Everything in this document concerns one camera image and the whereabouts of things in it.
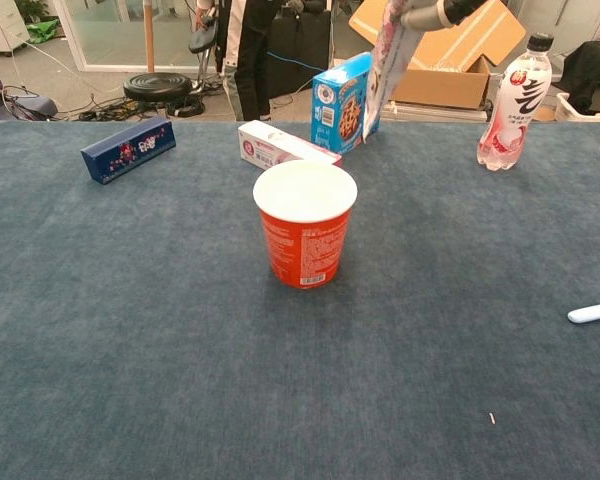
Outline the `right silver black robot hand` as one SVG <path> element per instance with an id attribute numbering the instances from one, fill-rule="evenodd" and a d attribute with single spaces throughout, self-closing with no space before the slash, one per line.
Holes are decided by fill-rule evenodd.
<path id="1" fill-rule="evenodd" d="M 408 1 L 400 22 L 415 31 L 449 29 L 461 24 L 485 3 L 485 0 Z"/>

